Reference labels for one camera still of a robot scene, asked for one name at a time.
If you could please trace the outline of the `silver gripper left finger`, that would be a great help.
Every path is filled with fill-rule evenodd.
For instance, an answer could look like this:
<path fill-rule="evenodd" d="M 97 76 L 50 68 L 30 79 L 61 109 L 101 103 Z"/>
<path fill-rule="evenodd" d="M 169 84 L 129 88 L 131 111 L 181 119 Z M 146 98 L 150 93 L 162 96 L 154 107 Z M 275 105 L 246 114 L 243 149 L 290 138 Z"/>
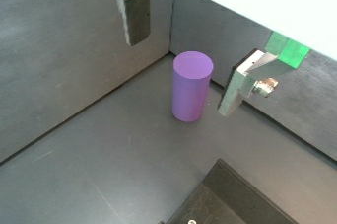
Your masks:
<path fill-rule="evenodd" d="M 150 34 L 150 0 L 117 0 L 125 40 L 133 46 Z"/>

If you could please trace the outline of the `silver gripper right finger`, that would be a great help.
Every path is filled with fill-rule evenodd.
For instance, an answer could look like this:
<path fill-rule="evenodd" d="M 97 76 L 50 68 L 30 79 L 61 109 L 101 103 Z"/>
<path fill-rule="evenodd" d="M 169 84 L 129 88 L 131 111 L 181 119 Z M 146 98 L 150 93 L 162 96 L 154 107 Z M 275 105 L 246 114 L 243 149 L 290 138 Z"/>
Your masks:
<path fill-rule="evenodd" d="M 278 81 L 275 77 L 295 70 L 310 48 L 271 32 L 263 50 L 254 49 L 231 69 L 218 112 L 227 116 L 252 94 L 267 97 Z"/>

